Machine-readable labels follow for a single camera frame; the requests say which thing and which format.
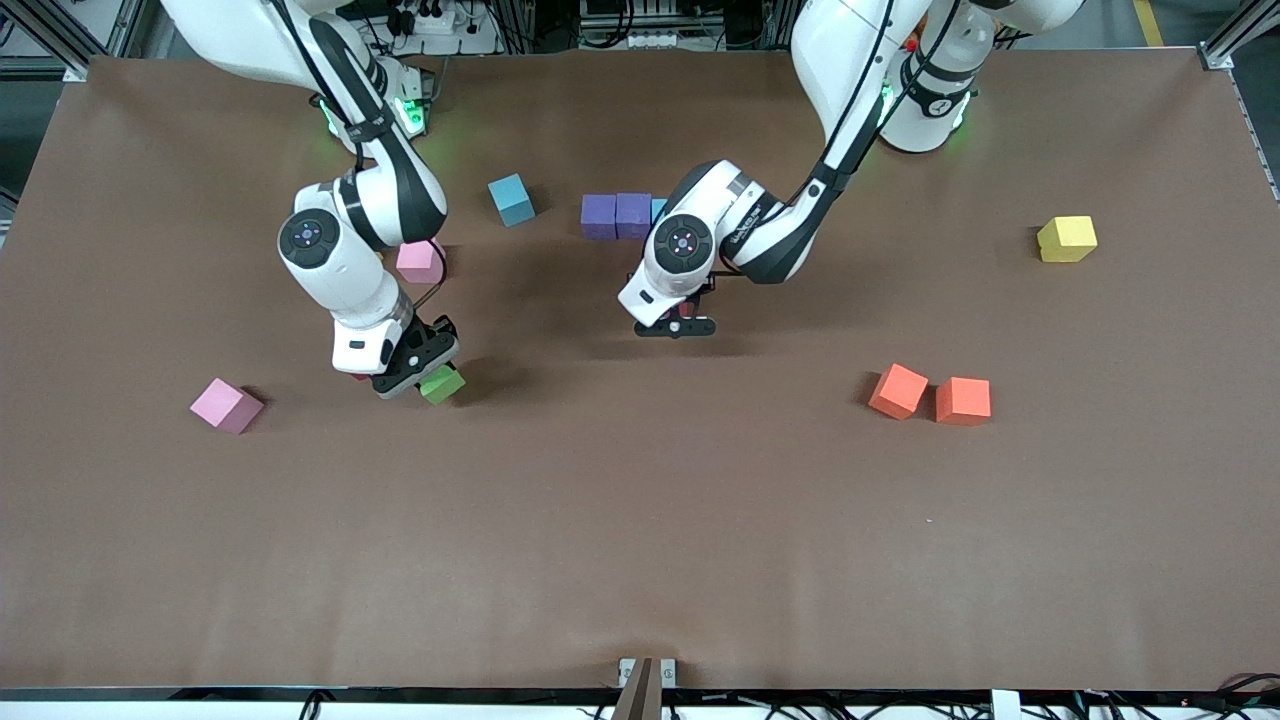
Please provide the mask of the pink foam cube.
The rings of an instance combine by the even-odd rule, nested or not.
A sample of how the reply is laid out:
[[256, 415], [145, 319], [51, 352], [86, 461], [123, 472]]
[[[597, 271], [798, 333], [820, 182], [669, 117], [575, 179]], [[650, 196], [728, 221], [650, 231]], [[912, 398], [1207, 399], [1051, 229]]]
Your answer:
[[411, 284], [438, 284], [447, 275], [445, 254], [435, 240], [402, 243], [396, 269]]
[[261, 400], [220, 378], [214, 378], [189, 406], [210, 427], [234, 436], [244, 433], [264, 409]]

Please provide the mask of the yellow foam cube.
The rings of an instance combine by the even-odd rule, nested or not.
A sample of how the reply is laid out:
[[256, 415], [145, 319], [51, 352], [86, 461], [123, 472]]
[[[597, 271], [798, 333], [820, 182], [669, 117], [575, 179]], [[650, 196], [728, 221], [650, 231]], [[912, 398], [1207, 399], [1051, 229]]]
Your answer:
[[1043, 263], [1078, 263], [1098, 247], [1091, 217], [1055, 217], [1036, 240]]

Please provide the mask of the green foam cube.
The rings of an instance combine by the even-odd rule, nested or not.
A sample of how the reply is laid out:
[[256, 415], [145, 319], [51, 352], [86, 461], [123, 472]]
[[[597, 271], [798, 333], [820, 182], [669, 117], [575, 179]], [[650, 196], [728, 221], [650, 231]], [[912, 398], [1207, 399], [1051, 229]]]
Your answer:
[[416, 386], [429, 404], [440, 405], [465, 387], [465, 378], [452, 364], [445, 364], [422, 377]]

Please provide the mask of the large white power strip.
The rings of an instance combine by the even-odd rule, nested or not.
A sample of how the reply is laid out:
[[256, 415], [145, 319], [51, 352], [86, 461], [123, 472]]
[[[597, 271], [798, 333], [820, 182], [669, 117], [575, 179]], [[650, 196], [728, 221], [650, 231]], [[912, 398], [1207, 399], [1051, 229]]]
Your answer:
[[485, 0], [387, 0], [378, 41], [397, 56], [481, 56], [507, 51]]

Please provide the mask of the table cover sheet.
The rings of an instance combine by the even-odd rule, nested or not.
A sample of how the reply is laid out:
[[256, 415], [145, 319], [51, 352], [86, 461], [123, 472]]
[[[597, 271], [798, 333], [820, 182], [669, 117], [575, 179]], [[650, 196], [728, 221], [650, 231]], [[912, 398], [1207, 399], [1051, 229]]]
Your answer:
[[[453, 61], [465, 387], [334, 372], [276, 255], [349, 156], [201, 61], [68, 85], [0, 251], [0, 685], [1212, 691], [1280, 673], [1280, 205], [1190, 49], [997, 53], [940, 151], [877, 147], [787, 283], [641, 340], [588, 192], [822, 147], [774, 54]], [[504, 227], [488, 184], [536, 215]], [[1098, 247], [1041, 261], [1091, 217]], [[927, 377], [895, 420], [893, 363]], [[979, 427], [934, 420], [951, 377]], [[265, 404], [238, 436], [191, 404]]]

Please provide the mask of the aluminium frame profile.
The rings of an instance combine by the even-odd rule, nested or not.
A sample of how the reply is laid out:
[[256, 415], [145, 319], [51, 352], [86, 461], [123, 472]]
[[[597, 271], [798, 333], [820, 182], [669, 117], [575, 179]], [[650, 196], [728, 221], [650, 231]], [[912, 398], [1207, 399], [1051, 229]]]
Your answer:
[[82, 82], [95, 56], [133, 56], [154, 0], [0, 0], [0, 79]]
[[1242, 105], [1263, 174], [1280, 205], [1280, 0], [1238, 0], [1198, 44], [1206, 70], [1225, 70]]

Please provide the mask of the dark equipment rack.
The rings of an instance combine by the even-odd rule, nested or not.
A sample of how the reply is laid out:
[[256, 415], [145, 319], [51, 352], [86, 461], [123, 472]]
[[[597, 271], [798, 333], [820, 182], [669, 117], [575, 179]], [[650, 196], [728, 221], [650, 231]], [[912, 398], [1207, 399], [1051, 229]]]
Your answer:
[[676, 31], [694, 53], [781, 51], [803, 0], [490, 0], [507, 53], [604, 50], [605, 33]]

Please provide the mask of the orange foam cube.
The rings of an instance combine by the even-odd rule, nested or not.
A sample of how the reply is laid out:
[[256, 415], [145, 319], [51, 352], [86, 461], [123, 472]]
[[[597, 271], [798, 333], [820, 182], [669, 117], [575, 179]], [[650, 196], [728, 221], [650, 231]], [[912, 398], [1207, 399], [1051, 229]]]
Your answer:
[[895, 420], [909, 419], [919, 407], [929, 379], [893, 363], [881, 375], [867, 405]]
[[992, 418], [991, 383], [951, 377], [934, 392], [934, 420], [954, 427], [979, 427]]

